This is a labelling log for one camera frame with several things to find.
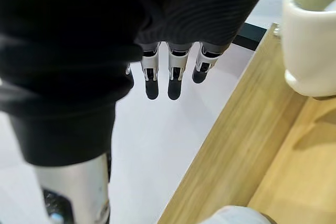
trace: wooden tabletop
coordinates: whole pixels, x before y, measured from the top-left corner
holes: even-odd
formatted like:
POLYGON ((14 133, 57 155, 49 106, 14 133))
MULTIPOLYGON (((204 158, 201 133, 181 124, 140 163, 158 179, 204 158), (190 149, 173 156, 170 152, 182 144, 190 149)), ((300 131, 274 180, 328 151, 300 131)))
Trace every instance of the wooden tabletop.
MULTIPOLYGON (((273 36, 274 27, 273 25, 260 43, 238 86, 167 205, 159 224, 197 224, 222 206, 247 206, 252 198, 251 206, 271 217, 275 215, 278 218, 281 215, 276 212, 278 205, 272 208, 268 206, 273 203, 271 199, 264 204, 263 198, 270 197, 272 193, 281 196, 282 191, 274 190, 270 194, 268 187, 278 187, 274 174, 281 173, 285 177, 288 170, 286 165, 296 159, 287 161, 278 158, 279 165, 272 165, 274 172, 267 173, 267 170, 307 98, 293 92, 284 81, 282 51, 279 39, 273 36), (266 173, 269 179, 261 183, 266 173), (263 189, 255 194, 260 183, 263 189)), ((307 142, 310 140, 303 141, 297 148, 307 148, 307 142)), ((326 159, 320 159, 327 163, 330 158, 331 154, 326 159)), ((290 172, 294 174, 296 170, 290 169, 290 172)), ((323 169, 319 175, 326 173, 327 170, 323 169)), ((292 182, 284 179, 282 189, 291 188, 289 185, 292 182)), ((330 201, 336 203, 336 195, 330 201)))
POLYGON ((278 224, 336 223, 336 99, 308 99, 249 206, 278 224))

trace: black fabric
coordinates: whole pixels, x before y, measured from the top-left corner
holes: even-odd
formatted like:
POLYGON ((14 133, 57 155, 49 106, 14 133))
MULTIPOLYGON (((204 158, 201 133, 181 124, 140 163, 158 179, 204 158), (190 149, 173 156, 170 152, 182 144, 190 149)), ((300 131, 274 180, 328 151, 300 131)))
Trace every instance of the black fabric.
POLYGON ((0 0, 0 109, 25 160, 58 166, 108 152, 136 44, 227 45, 257 1, 0 0))

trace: black ribbed fabric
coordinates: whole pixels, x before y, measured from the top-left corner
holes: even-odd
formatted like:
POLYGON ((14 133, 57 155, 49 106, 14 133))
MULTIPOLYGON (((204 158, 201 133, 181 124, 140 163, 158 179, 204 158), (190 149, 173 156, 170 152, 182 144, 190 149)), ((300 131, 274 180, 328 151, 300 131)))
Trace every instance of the black ribbed fabric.
POLYGON ((258 0, 172 0, 165 20, 138 35, 140 43, 231 43, 258 0))

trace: robotic finger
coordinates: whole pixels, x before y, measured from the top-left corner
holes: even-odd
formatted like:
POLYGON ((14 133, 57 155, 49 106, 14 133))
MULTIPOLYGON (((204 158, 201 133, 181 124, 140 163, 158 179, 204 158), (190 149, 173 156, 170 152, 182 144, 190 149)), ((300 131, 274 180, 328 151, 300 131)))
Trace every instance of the robotic finger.
POLYGON ((145 77, 146 94, 151 100, 155 100, 159 95, 159 84, 157 82, 159 72, 159 45, 160 42, 141 45, 143 49, 141 67, 145 77))
POLYGON ((189 50, 191 46, 192 43, 183 45, 168 43, 169 48, 168 96, 172 100, 176 100, 180 97, 183 73, 185 71, 189 50))
POLYGON ((195 83, 201 83, 205 80, 209 70, 215 66, 216 61, 228 48, 228 46, 229 45, 217 46, 201 42, 193 72, 193 81, 195 83))

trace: robotic hand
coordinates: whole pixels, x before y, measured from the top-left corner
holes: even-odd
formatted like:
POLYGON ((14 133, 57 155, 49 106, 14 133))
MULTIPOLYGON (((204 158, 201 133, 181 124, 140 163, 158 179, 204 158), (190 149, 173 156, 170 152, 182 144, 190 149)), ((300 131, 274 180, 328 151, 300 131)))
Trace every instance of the robotic hand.
POLYGON ((109 222, 114 107, 133 86, 129 63, 142 59, 155 99, 157 47, 167 41, 175 100, 192 43, 202 43, 193 73, 200 83, 257 2, 0 0, 0 109, 52 223, 109 222))

